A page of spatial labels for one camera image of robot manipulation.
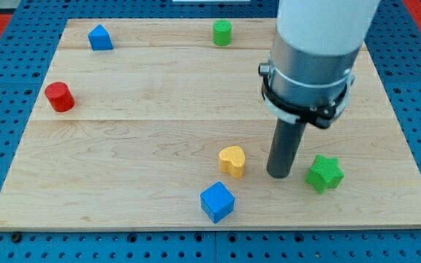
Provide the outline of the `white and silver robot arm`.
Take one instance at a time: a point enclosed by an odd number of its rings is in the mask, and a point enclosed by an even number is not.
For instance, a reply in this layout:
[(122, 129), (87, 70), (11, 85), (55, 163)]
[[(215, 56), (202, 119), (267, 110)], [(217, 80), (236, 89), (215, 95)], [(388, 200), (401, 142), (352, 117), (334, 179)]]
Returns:
[(379, 0), (280, 0), (268, 62), (266, 107), (288, 124), (326, 129), (344, 111), (352, 67)]

